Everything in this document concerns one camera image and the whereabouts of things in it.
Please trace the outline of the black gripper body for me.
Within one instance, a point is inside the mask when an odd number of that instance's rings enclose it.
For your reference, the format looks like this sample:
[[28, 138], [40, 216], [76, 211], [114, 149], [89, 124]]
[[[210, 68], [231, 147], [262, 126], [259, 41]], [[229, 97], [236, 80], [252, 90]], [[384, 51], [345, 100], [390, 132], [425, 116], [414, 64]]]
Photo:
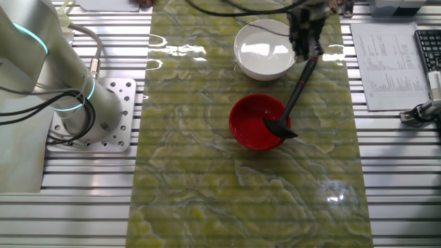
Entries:
[[297, 0], [289, 10], [289, 40], [292, 43], [309, 43], [310, 39], [318, 42], [325, 20], [330, 11], [329, 0]]

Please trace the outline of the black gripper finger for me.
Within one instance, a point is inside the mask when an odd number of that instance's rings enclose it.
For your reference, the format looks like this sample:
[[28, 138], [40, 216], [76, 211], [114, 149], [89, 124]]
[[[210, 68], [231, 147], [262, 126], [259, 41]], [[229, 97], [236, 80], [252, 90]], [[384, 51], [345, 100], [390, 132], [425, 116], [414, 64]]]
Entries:
[[308, 59], [308, 45], [304, 41], [293, 41], [292, 48], [299, 62], [303, 62]]
[[319, 39], [317, 39], [314, 35], [311, 35], [309, 37], [309, 57], [319, 57], [323, 55], [323, 53], [324, 52], [319, 42]]

